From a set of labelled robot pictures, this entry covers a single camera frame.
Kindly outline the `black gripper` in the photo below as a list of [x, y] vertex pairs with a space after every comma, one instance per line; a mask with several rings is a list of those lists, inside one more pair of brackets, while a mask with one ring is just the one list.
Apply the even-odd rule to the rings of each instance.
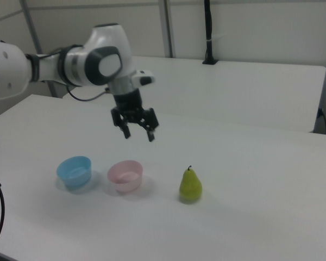
[[138, 123], [147, 132], [149, 142], [154, 141], [155, 129], [159, 126], [153, 108], [143, 109], [142, 98], [139, 89], [124, 95], [114, 96], [116, 106], [111, 109], [111, 116], [114, 126], [119, 127], [123, 132], [124, 137], [130, 137], [130, 131], [127, 126], [127, 121], [130, 123]]

